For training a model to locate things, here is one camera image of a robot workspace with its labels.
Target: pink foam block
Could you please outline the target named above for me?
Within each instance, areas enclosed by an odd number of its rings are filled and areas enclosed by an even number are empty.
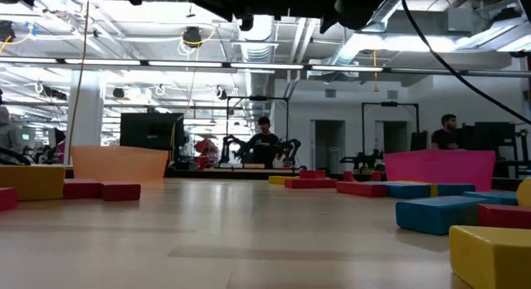
[[[366,184],[364,182],[338,182],[338,193],[356,194],[364,197],[387,197],[387,186],[383,184]]]
[[[344,182],[357,182],[351,171],[343,172],[343,181]]]
[[[287,179],[284,186],[287,189],[335,189],[337,182],[335,179]]]
[[[135,201],[140,199],[140,189],[140,184],[106,182],[101,189],[101,198],[108,202]]]
[[[531,229],[531,208],[480,204],[478,222],[484,227]]]
[[[0,211],[12,210],[18,204],[18,191],[14,188],[0,188]]]
[[[301,179],[324,179],[326,177],[326,172],[323,170],[302,169],[299,172],[299,177]]]
[[[431,184],[473,184],[489,191],[496,156],[493,151],[423,150],[385,154],[387,180]]]
[[[92,179],[65,179],[64,199],[100,198],[103,185]]]

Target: doorway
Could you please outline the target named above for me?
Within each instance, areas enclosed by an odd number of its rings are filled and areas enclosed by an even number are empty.
[[[408,150],[407,122],[383,121],[383,152],[396,153]]]
[[[312,168],[325,169],[330,174],[341,174],[339,163],[345,150],[344,120],[314,120],[314,147]]]

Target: man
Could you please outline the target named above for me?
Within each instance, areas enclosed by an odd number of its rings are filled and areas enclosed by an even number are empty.
[[[265,164],[266,169],[273,169],[273,160],[275,159],[273,145],[279,141],[279,138],[269,131],[271,127],[269,118],[261,117],[258,119],[258,125],[261,132],[249,140],[247,150],[253,149],[253,163]]]
[[[455,127],[457,121],[455,115],[443,115],[441,118],[442,129],[431,136],[432,149],[459,149],[455,140]]]
[[[22,134],[20,129],[9,120],[9,110],[7,107],[0,106],[0,148],[21,153],[22,147]],[[14,160],[4,154],[0,154],[0,159],[7,161]]]

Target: blue foam block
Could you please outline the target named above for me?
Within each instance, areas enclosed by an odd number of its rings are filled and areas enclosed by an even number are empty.
[[[371,184],[386,185],[391,198],[428,198],[431,196],[430,185],[395,182],[371,182]]]
[[[398,202],[397,225],[421,233],[446,235],[453,225],[477,225],[478,204],[486,202],[484,198],[463,196]]]
[[[466,197],[486,198],[488,203],[499,205],[518,205],[516,193],[499,193],[499,192],[464,192]]]
[[[474,192],[475,185],[473,184],[438,184],[437,195],[462,195],[464,192]]]

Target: wooden floor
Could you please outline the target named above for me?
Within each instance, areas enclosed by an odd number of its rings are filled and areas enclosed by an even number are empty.
[[[469,288],[448,238],[397,229],[390,198],[205,179],[142,195],[0,213],[0,288]]]

